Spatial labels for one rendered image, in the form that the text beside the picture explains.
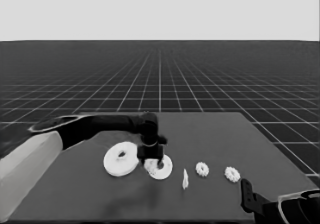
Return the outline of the small white toothed gear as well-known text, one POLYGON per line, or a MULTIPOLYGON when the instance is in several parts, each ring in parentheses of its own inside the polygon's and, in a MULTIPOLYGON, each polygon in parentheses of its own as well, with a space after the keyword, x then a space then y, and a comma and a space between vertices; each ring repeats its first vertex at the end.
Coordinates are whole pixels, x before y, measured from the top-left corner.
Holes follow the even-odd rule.
POLYGON ((146 159, 144 163, 145 169, 149 173, 154 173, 158 170, 158 160, 157 159, 146 159))
POLYGON ((204 162, 198 162, 196 164, 195 170, 200 177, 207 177, 210 172, 208 165, 204 162))

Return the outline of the large white toothed gear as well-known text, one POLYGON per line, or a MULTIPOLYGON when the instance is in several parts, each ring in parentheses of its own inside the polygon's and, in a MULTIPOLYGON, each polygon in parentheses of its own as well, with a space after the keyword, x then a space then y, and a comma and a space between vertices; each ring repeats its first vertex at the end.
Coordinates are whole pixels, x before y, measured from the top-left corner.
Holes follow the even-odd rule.
POLYGON ((224 171, 224 175, 230 182, 233 182, 233 183, 238 182, 241 178, 240 173, 234 167, 226 167, 224 171))

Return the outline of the large thick white disc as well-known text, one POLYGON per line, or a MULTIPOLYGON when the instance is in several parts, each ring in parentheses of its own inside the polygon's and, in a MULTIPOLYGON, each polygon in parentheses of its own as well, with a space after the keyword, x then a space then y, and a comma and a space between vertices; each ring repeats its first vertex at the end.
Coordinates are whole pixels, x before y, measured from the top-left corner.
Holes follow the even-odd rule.
POLYGON ((108 174, 122 177, 130 174, 138 165, 137 145, 124 141, 112 146, 103 158, 103 166, 108 174))

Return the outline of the small white T-shaped piece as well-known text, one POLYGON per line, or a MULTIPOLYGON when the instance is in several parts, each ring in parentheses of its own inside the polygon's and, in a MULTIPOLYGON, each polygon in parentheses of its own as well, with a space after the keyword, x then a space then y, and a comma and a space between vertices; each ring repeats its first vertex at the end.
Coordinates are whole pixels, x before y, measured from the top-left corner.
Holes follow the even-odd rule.
POLYGON ((188 186, 189 186, 189 176, 188 176, 187 170, 184 169, 183 170, 182 188, 185 190, 188 188, 188 186))

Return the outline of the white round carrier with pins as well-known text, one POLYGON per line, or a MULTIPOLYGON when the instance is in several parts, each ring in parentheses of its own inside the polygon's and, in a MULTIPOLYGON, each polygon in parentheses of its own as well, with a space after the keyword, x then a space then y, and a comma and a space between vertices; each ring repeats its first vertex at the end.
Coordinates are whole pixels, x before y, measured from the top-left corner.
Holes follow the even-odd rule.
POLYGON ((163 156, 163 164, 163 168, 158 168, 154 173, 149 173, 146 169, 145 170, 152 178, 156 180, 164 180, 170 176, 173 170, 173 163, 168 155, 163 156))

